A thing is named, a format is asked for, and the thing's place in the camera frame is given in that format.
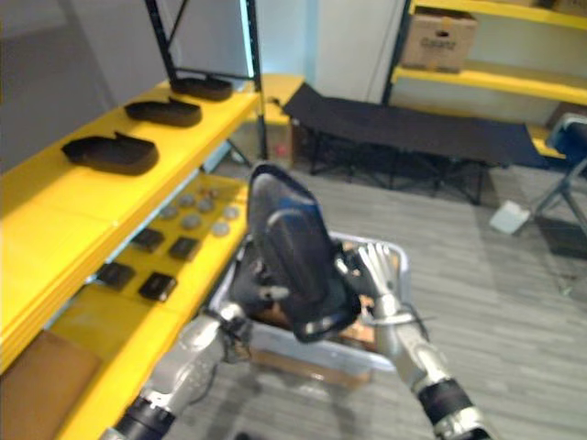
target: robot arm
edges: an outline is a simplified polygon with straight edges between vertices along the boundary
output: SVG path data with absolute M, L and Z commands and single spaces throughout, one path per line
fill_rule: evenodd
M 353 257 L 355 270 L 341 260 L 337 266 L 352 285 L 362 285 L 362 293 L 372 297 L 377 350 L 394 363 L 402 381 L 420 401 L 435 436 L 442 440 L 498 440 L 498 434 L 450 374 L 444 356 L 425 337 L 414 309 L 406 308 L 394 292 L 390 250 L 382 244 L 368 244 Z
M 139 396 L 100 440 L 161 440 L 175 417 L 203 397 L 216 366 L 235 340 L 246 339 L 250 322 L 233 302 L 196 316 L 160 359 Z
M 202 313 L 183 330 L 114 429 L 101 440 L 160 440 L 174 418 L 205 394 L 216 365 L 250 324 L 247 315 L 278 302 L 301 342 L 337 334 L 360 313 L 359 295 L 373 299 L 378 351 L 422 403 L 440 440 L 499 440 L 427 340 L 415 310 L 394 286 L 391 251 L 363 244 L 350 253 L 328 236 L 319 206 L 285 171 L 261 164 L 251 178 L 249 230 L 231 302 Z

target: black shelf post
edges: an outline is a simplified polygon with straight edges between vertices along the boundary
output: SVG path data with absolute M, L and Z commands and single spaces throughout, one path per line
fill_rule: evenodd
M 402 19 L 400 20 L 400 28 L 395 39 L 395 45 L 393 46 L 392 59 L 389 62 L 389 69 L 387 70 L 387 76 L 385 77 L 385 88 L 383 89 L 382 104 L 388 105 L 389 100 L 392 97 L 393 83 L 391 81 L 393 71 L 400 63 L 402 57 L 402 50 L 404 49 L 405 38 L 407 37 L 407 30 L 410 24 L 410 2 L 411 0 L 405 0 L 404 9 L 402 10 Z
M 257 130 L 259 132 L 260 140 L 260 158 L 266 160 L 269 158 L 269 151 L 267 150 L 265 97 L 263 96 L 263 85 L 261 83 L 259 35 L 257 33 L 257 7 L 255 5 L 255 0 L 247 0 L 247 23 L 249 25 L 249 44 L 250 55 L 253 63 L 253 81 L 255 83 L 255 92 L 260 94 L 260 113 L 257 115 Z
M 187 0 L 183 0 L 182 10 L 186 3 Z M 165 35 L 163 23 L 161 22 L 157 0 L 145 0 L 145 5 L 147 5 L 147 10 L 149 11 L 150 23 L 153 25 L 153 30 L 155 31 L 155 38 L 157 39 L 159 52 L 163 58 L 165 71 L 167 72 L 167 76 L 169 77 L 170 81 L 175 81 L 177 80 L 177 71 L 175 71 L 175 64 L 173 64 L 172 55 L 169 52 L 169 42 L 167 41 L 167 37 Z
M 255 85 L 255 92 L 259 93 L 260 95 L 261 104 L 260 113 L 257 116 L 257 128 L 259 131 L 260 139 L 260 158 L 265 160 L 268 158 L 267 127 L 265 125 L 265 101 L 263 98 L 263 86 L 261 83 L 259 35 L 257 33 L 257 8 L 255 5 L 255 0 L 247 0 L 247 24 L 249 27 L 249 41 L 247 41 L 246 43 L 248 43 L 250 47 L 250 54 L 253 65 L 253 76 L 226 72 L 201 71 L 189 67 L 175 66 L 169 49 L 172 44 L 173 38 L 177 33 L 180 21 L 182 20 L 183 13 L 185 12 L 185 8 L 187 7 L 188 2 L 189 0 L 182 1 L 180 10 L 172 26 L 172 32 L 169 38 L 167 38 L 165 28 L 163 27 L 163 23 L 161 21 L 159 7 L 157 6 L 157 0 L 145 0 L 145 5 L 147 6 L 147 10 L 149 11 L 150 23 L 152 24 L 153 30 L 155 31 L 155 38 L 157 39 L 157 45 L 159 46 L 159 52 L 161 53 L 161 57 L 163 59 L 163 64 L 165 66 L 167 76 L 169 77 L 170 81 L 174 81 L 178 79 L 178 72 L 189 72 L 201 75 L 221 76 L 234 80 L 253 81 Z

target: black object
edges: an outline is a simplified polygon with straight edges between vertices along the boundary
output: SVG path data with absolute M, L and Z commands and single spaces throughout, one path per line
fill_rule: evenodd
M 154 252 L 164 239 L 165 236 L 162 232 L 146 227 L 136 234 L 130 242 L 146 252 Z
M 110 137 L 90 136 L 68 142 L 61 151 L 71 162 L 92 169 L 139 175 L 150 170 L 159 159 L 155 144 L 115 132 Z
M 464 164 L 474 163 L 531 167 L 548 164 L 534 148 L 523 124 L 495 122 L 476 117 L 434 115 L 396 106 L 329 98 L 303 84 L 283 107 L 289 116 L 297 119 L 315 135 L 311 172 L 320 171 L 317 161 L 327 141 L 346 142 L 352 148 L 349 177 L 352 178 L 356 159 L 368 154 L 367 147 L 386 147 L 395 151 L 389 161 L 390 186 L 397 172 L 395 162 L 399 155 L 420 155 L 419 161 L 428 171 L 428 180 L 435 187 L 443 184 L 459 186 L 449 177 L 462 171 Z M 426 155 L 449 159 L 457 167 L 447 166 Z M 480 198 L 482 174 L 476 185 L 477 193 L 468 198 L 477 203 Z
M 263 163 L 250 179 L 247 211 L 269 276 L 289 291 L 279 304 L 297 339 L 321 340 L 352 324 L 359 298 L 335 269 L 338 249 L 314 195 L 284 170 Z
M 454 379 L 443 380 L 424 388 L 418 393 L 418 400 L 433 425 L 449 414 L 473 406 L 467 393 Z
M 149 275 L 147 280 L 140 286 L 138 292 L 144 298 L 156 301 L 167 301 L 169 295 L 177 286 L 177 280 L 164 273 L 153 272 Z
M 175 416 L 137 397 L 127 408 L 115 429 L 126 440 L 161 440 L 172 427 Z
M 140 121 L 156 122 L 167 126 L 191 127 L 202 120 L 199 105 L 169 98 L 169 103 L 142 101 L 125 105 L 128 117 Z
M 149 12 L 149 18 L 151 25 L 153 26 L 153 30 L 155 32 L 155 38 L 157 40 L 157 45 L 159 46 L 159 51 L 161 53 L 161 58 L 163 60 L 163 65 L 165 66 L 165 71 L 167 72 L 167 76 L 169 77 L 170 82 L 174 82 L 178 79 L 177 73 L 178 72 L 186 72 L 186 73 L 196 73 L 198 75 L 206 75 L 212 77 L 222 77 L 222 78 L 230 78 L 235 80 L 241 81 L 253 81 L 255 84 L 255 92 L 262 94 L 262 84 L 261 84 L 261 73 L 260 73 L 260 50 L 259 50 L 259 33 L 257 32 L 257 7 L 255 0 L 247 0 L 245 2 L 246 5 L 246 13 L 245 11 L 241 11 L 241 14 L 246 18 L 244 22 L 248 26 L 248 35 L 249 41 L 245 41 L 245 44 L 249 45 L 250 48 L 250 56 L 252 61 L 252 68 L 253 74 L 238 74 L 238 73 L 227 73 L 227 72 L 219 72 L 219 71 L 204 71 L 201 69 L 192 69 L 188 67 L 176 67 L 173 63 L 173 58 L 170 53 L 170 47 L 173 42 L 173 38 L 177 35 L 177 30 L 179 29 L 180 22 L 183 17 L 183 13 L 187 7 L 188 0 L 183 0 L 182 4 L 180 5 L 179 12 L 173 21 L 172 30 L 169 33 L 169 37 L 167 36 L 167 32 L 163 27 L 163 23 L 161 21 L 161 15 L 159 13 L 159 7 L 157 6 L 157 0 L 145 0 L 145 6 Z M 260 158 L 267 159 L 268 158 L 268 149 L 267 149 L 267 127 L 265 125 L 265 117 L 261 112 L 257 115 L 257 129 L 259 131 L 259 139 L 260 139 Z
M 188 236 L 180 236 L 169 249 L 169 255 L 175 259 L 192 261 L 198 247 L 198 240 Z
M 572 259 L 587 259 L 587 236 L 579 225 L 540 215 L 534 220 L 550 252 Z
M 224 101 L 232 94 L 232 84 L 230 82 L 209 76 L 204 79 L 181 78 L 172 80 L 171 85 L 172 90 L 177 94 L 189 94 L 190 96 L 210 101 Z
M 120 292 L 135 274 L 135 270 L 130 266 L 113 262 L 103 265 L 98 270 L 96 279 L 105 286 Z

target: gray carpet floor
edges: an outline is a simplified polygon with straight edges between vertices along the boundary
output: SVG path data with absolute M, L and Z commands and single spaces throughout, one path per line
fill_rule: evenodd
M 218 172 L 245 177 L 230 163 Z M 493 231 L 492 206 L 390 192 L 295 174 L 334 230 L 393 241 L 411 259 L 415 304 L 433 342 L 504 439 L 587 438 L 587 263 L 551 255 L 529 224 Z M 498 201 L 521 204 L 559 177 L 492 170 Z M 565 217 L 559 206 L 555 215 Z M 572 293 L 561 289 L 576 283 Z M 248 363 L 222 365 L 209 395 L 189 407 L 173 440 L 431 439 L 419 404 L 392 373 L 355 391 Z

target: white wall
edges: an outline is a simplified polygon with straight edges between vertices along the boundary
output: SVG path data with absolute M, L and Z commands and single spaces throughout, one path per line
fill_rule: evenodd
M 168 29 L 178 4 L 160 2 Z M 5 0 L 1 12 L 4 170 L 166 77 L 142 1 Z M 193 0 L 177 43 L 186 65 L 247 71 L 238 0 Z
M 378 103 L 403 5 L 402 0 L 320 0 L 316 89 Z
M 264 72 L 293 73 L 312 80 L 316 57 L 317 2 L 257 0 Z
M 322 94 L 379 102 L 403 0 L 260 0 L 265 72 L 303 74 Z
M 476 15 L 472 60 L 562 72 L 587 78 L 587 32 L 497 16 Z M 473 115 L 544 124 L 558 102 L 440 82 L 401 79 L 392 103 L 433 105 Z

